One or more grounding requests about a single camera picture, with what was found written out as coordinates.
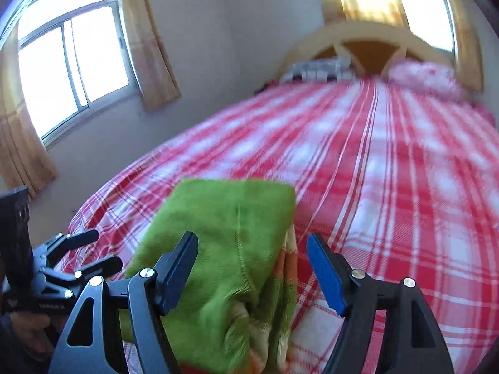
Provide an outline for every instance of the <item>folded green clothing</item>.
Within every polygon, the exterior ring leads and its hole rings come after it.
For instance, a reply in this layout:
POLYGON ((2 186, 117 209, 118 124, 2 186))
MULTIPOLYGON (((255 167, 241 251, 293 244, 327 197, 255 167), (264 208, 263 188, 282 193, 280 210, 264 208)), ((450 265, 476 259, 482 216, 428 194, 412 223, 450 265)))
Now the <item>folded green clothing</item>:
MULTIPOLYGON (((154 218, 126 277, 152 267, 186 231, 198 258, 162 318, 181 365, 215 373, 283 371, 296 306, 294 188, 271 181, 183 180, 154 218)), ((121 311, 123 340, 133 342, 121 311)))

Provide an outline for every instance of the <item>pink pillow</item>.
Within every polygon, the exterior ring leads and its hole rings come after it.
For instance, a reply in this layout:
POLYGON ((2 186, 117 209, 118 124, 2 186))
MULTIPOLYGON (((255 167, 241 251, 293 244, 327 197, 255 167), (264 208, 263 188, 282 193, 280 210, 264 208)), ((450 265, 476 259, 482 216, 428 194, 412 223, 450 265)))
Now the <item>pink pillow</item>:
POLYGON ((459 102, 468 98, 466 90, 454 77, 454 70, 438 63, 406 59, 391 67, 388 81, 444 101, 459 102))
POLYGON ((496 117, 492 115, 483 102, 477 102, 474 108, 475 111, 483 117, 483 119, 490 123, 494 128, 496 127, 496 117))

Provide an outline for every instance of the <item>arched headboard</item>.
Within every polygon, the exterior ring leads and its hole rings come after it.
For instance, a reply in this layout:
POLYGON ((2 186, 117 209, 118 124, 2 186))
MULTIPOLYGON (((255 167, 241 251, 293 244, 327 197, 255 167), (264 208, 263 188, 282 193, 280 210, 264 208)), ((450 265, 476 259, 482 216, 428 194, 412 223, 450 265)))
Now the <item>arched headboard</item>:
POLYGON ((385 76, 400 58, 442 63, 453 67, 452 54, 428 45, 409 30, 369 21, 340 21, 320 28, 289 51, 276 78, 293 63, 349 56, 358 76, 385 76))

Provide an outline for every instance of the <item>striped fabric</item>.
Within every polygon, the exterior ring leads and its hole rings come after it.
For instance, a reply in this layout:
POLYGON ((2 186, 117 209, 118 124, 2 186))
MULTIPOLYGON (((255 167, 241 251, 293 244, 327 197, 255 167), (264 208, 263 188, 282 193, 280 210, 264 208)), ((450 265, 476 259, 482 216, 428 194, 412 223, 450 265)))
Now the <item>striped fabric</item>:
MULTIPOLYGON (((69 227, 95 227, 99 241, 70 252, 63 268, 74 271, 109 253, 126 265, 185 177, 259 177, 295 187, 292 372, 320 372, 341 325, 317 290, 305 254, 309 232, 376 279, 413 277, 457 374, 471 372, 499 335, 499 135, 470 107, 377 79, 270 89, 106 183, 69 227)), ((379 313, 366 373, 375 371, 382 323, 379 313)), ((134 348, 126 346, 126 354, 131 371, 139 371, 134 348)))

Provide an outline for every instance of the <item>green cloth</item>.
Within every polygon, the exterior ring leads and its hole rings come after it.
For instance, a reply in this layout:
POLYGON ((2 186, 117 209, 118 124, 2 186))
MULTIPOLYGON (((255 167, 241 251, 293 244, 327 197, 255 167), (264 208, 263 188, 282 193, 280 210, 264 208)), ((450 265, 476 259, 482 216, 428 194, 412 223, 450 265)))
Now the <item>green cloth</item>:
MULTIPOLYGON (((262 327, 265 319, 269 326, 287 321, 289 329, 290 317, 275 314, 289 314, 293 301, 279 301, 286 291, 282 279, 272 283, 272 273, 294 207, 293 187, 263 180, 183 180, 166 200, 125 276, 154 266, 186 231, 198 236, 198 258, 179 304, 162 318, 180 364, 243 373, 250 364, 251 320, 262 327)), ((128 313, 121 311, 120 318, 123 340, 133 342, 128 313)), ((272 333, 270 342, 278 340, 272 333)), ((277 345, 268 346, 275 354, 277 345)))

